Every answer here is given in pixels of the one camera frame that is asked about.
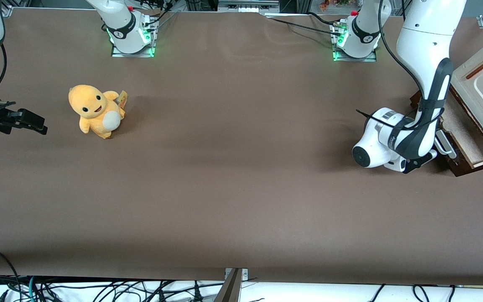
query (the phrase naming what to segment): yellow plush toy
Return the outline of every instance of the yellow plush toy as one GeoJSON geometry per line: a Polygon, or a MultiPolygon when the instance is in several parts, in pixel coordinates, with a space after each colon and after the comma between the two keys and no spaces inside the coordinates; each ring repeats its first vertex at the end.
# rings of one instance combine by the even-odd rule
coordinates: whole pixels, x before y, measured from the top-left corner
{"type": "Polygon", "coordinates": [[[126,115],[124,106],[128,94],[123,90],[119,95],[115,91],[100,90],[89,85],[78,85],[70,89],[68,101],[72,109],[79,114],[79,128],[83,133],[92,129],[102,139],[111,137],[111,131],[117,129],[126,115]]]}

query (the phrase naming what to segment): white floor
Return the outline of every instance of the white floor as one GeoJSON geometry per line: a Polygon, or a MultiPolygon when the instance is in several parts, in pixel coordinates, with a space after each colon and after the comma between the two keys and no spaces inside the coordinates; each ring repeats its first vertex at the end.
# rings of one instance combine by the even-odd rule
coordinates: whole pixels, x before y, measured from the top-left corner
{"type": "MultiPolygon", "coordinates": [[[[217,283],[217,281],[199,281],[199,285],[217,283]]],[[[91,286],[91,285],[108,285],[109,283],[66,283],[67,286],[91,286]]],[[[145,282],[148,291],[154,291],[159,286],[158,281],[145,282]]],[[[192,288],[193,281],[176,281],[165,287],[164,290],[180,290],[192,288]]],[[[240,302],[253,302],[262,299],[262,302],[369,302],[379,285],[356,285],[356,284],[304,284],[304,283],[263,283],[263,282],[244,282],[242,285],[240,302]]],[[[54,289],[62,302],[92,302],[94,297],[102,288],[92,289],[54,289]]],[[[0,296],[7,290],[5,285],[0,285],[0,296]]],[[[217,294],[220,286],[203,287],[200,289],[201,294],[211,296],[217,294]]],[[[424,286],[430,302],[447,302],[450,296],[450,287],[428,287],[424,286]]],[[[117,302],[139,302],[140,298],[144,299],[144,292],[130,289],[129,291],[140,294],[122,294],[117,298],[117,302]]],[[[103,301],[113,300],[114,293],[107,296],[103,301]]],[[[423,299],[423,295],[418,290],[418,295],[423,299]]],[[[169,298],[168,302],[187,302],[192,296],[188,293],[177,294],[169,298]]],[[[17,292],[9,291],[6,302],[13,302],[19,299],[17,292]]],[[[29,298],[23,297],[23,300],[29,302],[29,298]]],[[[416,302],[411,286],[402,285],[386,285],[379,294],[376,302],[416,302]]],[[[480,302],[483,301],[483,289],[456,287],[456,292],[452,298],[452,302],[480,302]]]]}

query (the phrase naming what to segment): plush toy tag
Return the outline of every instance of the plush toy tag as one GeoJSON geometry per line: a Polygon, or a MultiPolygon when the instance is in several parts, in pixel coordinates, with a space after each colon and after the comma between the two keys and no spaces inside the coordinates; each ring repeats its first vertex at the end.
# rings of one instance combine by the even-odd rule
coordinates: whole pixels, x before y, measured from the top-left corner
{"type": "Polygon", "coordinates": [[[124,106],[126,106],[126,101],[128,100],[128,94],[123,90],[119,97],[117,97],[117,104],[119,105],[120,108],[124,109],[124,106]]]}

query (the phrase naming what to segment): brown table surface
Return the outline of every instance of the brown table surface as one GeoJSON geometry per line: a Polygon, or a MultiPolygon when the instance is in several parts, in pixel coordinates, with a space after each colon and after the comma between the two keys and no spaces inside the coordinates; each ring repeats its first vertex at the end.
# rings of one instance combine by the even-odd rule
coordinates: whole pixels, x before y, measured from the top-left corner
{"type": "MultiPolygon", "coordinates": [[[[326,34],[180,13],[156,57],[125,59],[109,56],[95,11],[16,9],[5,23],[0,98],[49,127],[0,134],[0,251],[19,274],[221,279],[247,267],[261,281],[483,284],[483,171],[404,175],[351,158],[355,109],[406,112],[416,92],[384,49],[377,63],[334,62],[326,34]],[[128,92],[111,140],[79,130],[77,84],[128,92]]],[[[401,24],[385,25],[392,45],[401,24]]],[[[482,46],[463,19],[455,66],[482,46]]]]}

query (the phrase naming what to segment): white belly patch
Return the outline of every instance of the white belly patch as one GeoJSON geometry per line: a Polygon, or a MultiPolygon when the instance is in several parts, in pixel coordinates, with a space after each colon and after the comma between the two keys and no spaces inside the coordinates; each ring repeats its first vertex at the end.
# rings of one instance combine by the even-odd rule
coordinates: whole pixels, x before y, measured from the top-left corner
{"type": "Polygon", "coordinates": [[[120,114],[117,111],[107,111],[102,124],[107,130],[117,129],[120,125],[120,114]]]}

